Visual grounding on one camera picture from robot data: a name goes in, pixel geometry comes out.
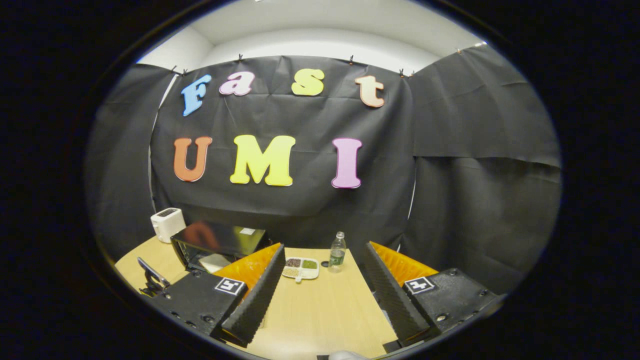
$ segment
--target blue letter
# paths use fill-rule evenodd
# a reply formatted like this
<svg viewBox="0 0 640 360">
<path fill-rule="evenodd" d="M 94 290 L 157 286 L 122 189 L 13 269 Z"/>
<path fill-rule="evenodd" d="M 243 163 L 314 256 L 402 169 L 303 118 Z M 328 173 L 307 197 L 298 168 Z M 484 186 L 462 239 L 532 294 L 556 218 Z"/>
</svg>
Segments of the blue letter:
<svg viewBox="0 0 640 360">
<path fill-rule="evenodd" d="M 190 113 L 196 111 L 202 105 L 202 101 L 198 100 L 199 97 L 203 97 L 207 93 L 207 89 L 204 84 L 211 81 L 211 75 L 205 75 L 200 79 L 197 79 L 193 84 L 182 89 L 180 94 L 184 95 L 184 113 L 183 116 L 187 116 Z"/>
</svg>

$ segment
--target foam letter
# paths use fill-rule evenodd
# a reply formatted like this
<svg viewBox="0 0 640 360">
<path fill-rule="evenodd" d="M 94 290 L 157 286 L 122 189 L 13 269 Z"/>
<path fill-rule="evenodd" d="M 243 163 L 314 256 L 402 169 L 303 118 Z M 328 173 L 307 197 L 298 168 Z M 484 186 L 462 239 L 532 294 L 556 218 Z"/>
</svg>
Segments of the foam letter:
<svg viewBox="0 0 640 360">
<path fill-rule="evenodd" d="M 317 69 L 301 69 L 293 77 L 296 82 L 291 84 L 291 90 L 296 95 L 313 96 L 320 94 L 324 89 L 322 79 L 324 72 Z"/>
<path fill-rule="evenodd" d="M 289 186 L 293 184 L 293 179 L 289 176 L 289 155 L 296 139 L 291 136 L 276 136 L 267 146 L 264 154 L 260 151 L 258 141 L 253 135 L 237 136 L 234 143 L 238 145 L 238 152 L 236 171 L 229 178 L 232 183 L 249 183 L 249 175 L 246 174 L 246 168 L 249 166 L 253 182 L 256 184 L 262 180 L 267 168 L 269 168 L 269 175 L 264 178 L 267 185 Z"/>
<path fill-rule="evenodd" d="M 182 89 L 180 93 L 184 95 L 184 113 L 182 113 L 182 116 L 187 116 L 202 106 L 202 101 L 200 101 L 198 97 L 204 97 L 204 94 L 207 93 L 207 88 L 204 84 L 210 81 L 211 75 L 205 75 L 197 79 L 193 84 Z"/>
<path fill-rule="evenodd" d="M 362 142 L 358 139 L 338 138 L 333 139 L 333 146 L 338 149 L 338 166 L 331 185 L 345 189 L 359 187 L 361 182 L 356 176 L 356 159 Z"/>
<path fill-rule="evenodd" d="M 220 86 L 220 93 L 223 95 L 236 94 L 238 96 L 249 94 L 253 79 L 255 79 L 255 75 L 248 71 L 231 74 L 227 78 L 228 81 Z"/>
<path fill-rule="evenodd" d="M 183 181 L 198 181 L 204 174 L 205 163 L 207 162 L 207 149 L 213 142 L 208 136 L 202 136 L 196 139 L 198 153 L 196 154 L 196 166 L 193 170 L 187 168 L 187 149 L 191 145 L 191 139 L 179 138 L 173 143 L 175 146 L 175 155 L 173 156 L 173 172 L 178 179 Z"/>
<path fill-rule="evenodd" d="M 356 84 L 360 84 L 360 99 L 366 105 L 372 108 L 379 108 L 385 104 L 384 99 L 376 96 L 376 89 L 383 90 L 385 85 L 383 83 L 377 83 L 375 76 L 369 75 L 357 78 Z"/>
</svg>

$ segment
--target black fabric curtain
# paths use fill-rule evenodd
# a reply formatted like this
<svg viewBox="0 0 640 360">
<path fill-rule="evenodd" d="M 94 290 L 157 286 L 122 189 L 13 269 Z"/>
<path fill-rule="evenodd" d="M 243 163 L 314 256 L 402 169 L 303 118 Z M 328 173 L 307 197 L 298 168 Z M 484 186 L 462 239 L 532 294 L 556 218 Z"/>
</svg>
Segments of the black fabric curtain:
<svg viewBox="0 0 640 360">
<path fill-rule="evenodd" d="M 293 94 L 300 69 L 324 72 L 319 95 Z M 218 91 L 242 71 L 255 74 L 248 94 Z M 182 90 L 207 74 L 201 107 L 183 116 Z M 355 79 L 368 75 L 384 84 L 380 108 L 360 98 Z M 180 208 L 187 224 L 266 229 L 288 247 L 328 249 L 344 231 L 359 263 L 367 241 L 400 245 L 403 254 L 437 270 L 460 268 L 497 293 L 513 290 L 548 240 L 561 195 L 554 129 L 532 86 L 488 46 L 411 77 L 308 56 L 231 61 L 178 76 L 157 110 L 172 76 L 134 66 L 97 114 L 86 160 L 88 206 L 115 259 L 154 235 L 152 195 L 158 211 Z M 293 184 L 231 183 L 239 135 L 255 136 L 261 151 L 276 136 L 295 138 Z M 174 141 L 201 136 L 212 138 L 205 172 L 182 181 L 173 170 Z M 356 189 L 331 185 L 332 140 L 344 137 L 362 142 Z M 185 165 L 195 163 L 192 143 Z"/>
<path fill-rule="evenodd" d="M 97 110 L 85 151 L 87 210 L 94 235 L 114 261 L 155 232 L 148 152 L 158 106 L 174 73 L 134 65 Z"/>
</svg>

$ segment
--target green food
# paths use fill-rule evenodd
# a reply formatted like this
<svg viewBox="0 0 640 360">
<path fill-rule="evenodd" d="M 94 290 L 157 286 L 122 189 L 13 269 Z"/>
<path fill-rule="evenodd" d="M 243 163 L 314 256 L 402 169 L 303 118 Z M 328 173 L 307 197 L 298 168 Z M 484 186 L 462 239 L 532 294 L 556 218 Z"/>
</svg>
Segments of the green food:
<svg viewBox="0 0 640 360">
<path fill-rule="evenodd" d="M 302 262 L 302 267 L 305 269 L 317 269 L 318 265 L 315 261 L 304 260 Z"/>
</svg>

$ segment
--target wooden table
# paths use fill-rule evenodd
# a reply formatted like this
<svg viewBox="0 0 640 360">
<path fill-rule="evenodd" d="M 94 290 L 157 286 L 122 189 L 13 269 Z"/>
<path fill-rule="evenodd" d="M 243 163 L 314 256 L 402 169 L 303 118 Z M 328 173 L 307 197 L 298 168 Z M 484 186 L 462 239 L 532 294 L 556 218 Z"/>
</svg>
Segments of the wooden table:
<svg viewBox="0 0 640 360">
<path fill-rule="evenodd" d="M 285 248 L 287 257 L 328 259 L 329 249 Z M 171 283 L 187 272 L 170 244 L 157 238 L 146 241 L 116 263 L 116 269 L 136 290 L 145 277 L 136 258 L 142 257 Z M 247 348 L 233 347 L 277 360 L 316 360 L 338 350 L 372 358 L 382 356 L 382 346 L 397 339 L 371 295 L 351 252 L 347 250 L 342 272 L 320 268 L 318 278 L 302 280 L 281 276 L 264 318 Z"/>
</svg>

